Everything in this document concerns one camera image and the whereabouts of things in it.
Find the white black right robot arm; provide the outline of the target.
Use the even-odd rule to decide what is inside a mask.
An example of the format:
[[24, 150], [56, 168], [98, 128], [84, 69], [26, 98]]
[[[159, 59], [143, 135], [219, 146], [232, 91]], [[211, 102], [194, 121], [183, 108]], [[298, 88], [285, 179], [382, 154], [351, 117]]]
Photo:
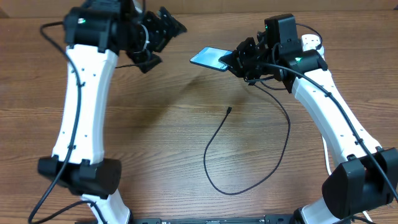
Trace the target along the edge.
[[335, 163], [316, 202], [298, 208], [291, 223], [346, 223], [397, 199], [397, 150], [384, 149], [340, 95], [319, 37], [265, 44], [248, 38], [221, 57], [250, 84], [276, 79], [306, 108]]

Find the blue screen smartphone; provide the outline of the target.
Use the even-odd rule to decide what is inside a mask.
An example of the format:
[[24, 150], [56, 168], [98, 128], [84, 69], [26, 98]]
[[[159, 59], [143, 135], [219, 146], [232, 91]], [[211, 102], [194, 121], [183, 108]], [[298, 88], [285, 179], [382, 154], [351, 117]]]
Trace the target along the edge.
[[219, 59], [231, 53], [232, 51], [229, 50], [205, 47], [190, 59], [190, 63], [220, 72], [225, 72], [227, 71], [228, 66], [225, 63], [220, 62]]

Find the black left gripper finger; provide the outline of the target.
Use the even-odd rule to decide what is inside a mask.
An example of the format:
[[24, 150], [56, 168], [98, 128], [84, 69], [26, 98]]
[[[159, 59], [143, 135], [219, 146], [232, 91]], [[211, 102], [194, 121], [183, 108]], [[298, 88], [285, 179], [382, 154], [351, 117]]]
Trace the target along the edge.
[[133, 62], [138, 64], [138, 68], [142, 73], [147, 73], [160, 64], [162, 59], [155, 54], [150, 54], [149, 56], [140, 54], [133, 56]]
[[182, 33], [187, 32], [187, 28], [165, 8], [160, 7], [158, 11], [159, 16], [159, 28], [158, 35], [163, 38], [176, 37]]

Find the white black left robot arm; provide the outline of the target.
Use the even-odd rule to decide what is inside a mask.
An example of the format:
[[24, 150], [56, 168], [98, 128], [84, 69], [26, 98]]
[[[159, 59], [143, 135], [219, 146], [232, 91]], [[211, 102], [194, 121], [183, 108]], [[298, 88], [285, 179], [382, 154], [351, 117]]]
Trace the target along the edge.
[[135, 1], [85, 1], [71, 8], [65, 31], [68, 80], [60, 132], [52, 154], [38, 163], [40, 175], [67, 188], [91, 208], [96, 223], [132, 223], [118, 186], [121, 162], [104, 156], [108, 91], [120, 52], [148, 72], [159, 53], [186, 27], [166, 8], [146, 10]]

